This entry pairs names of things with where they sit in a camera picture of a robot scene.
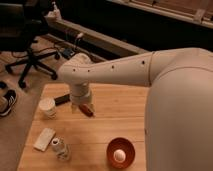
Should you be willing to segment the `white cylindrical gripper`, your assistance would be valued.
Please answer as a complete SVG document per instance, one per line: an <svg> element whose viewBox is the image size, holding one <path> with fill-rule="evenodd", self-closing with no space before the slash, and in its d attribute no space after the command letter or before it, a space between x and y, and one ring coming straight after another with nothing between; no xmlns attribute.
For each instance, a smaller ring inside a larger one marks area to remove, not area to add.
<svg viewBox="0 0 213 171"><path fill-rule="evenodd" d="M94 105L92 101L92 92L88 83L70 85L70 100L75 104L71 105L72 113L77 112L76 105L87 104L89 110L94 113Z"/></svg>

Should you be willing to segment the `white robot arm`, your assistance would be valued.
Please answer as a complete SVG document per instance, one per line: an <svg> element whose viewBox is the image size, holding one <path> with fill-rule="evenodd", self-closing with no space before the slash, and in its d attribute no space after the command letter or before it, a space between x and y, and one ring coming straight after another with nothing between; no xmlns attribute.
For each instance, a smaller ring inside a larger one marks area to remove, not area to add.
<svg viewBox="0 0 213 171"><path fill-rule="evenodd" d="M78 53L58 74L76 105L91 101L91 83L147 87L147 171L213 171L213 52L180 48L100 63Z"/></svg>

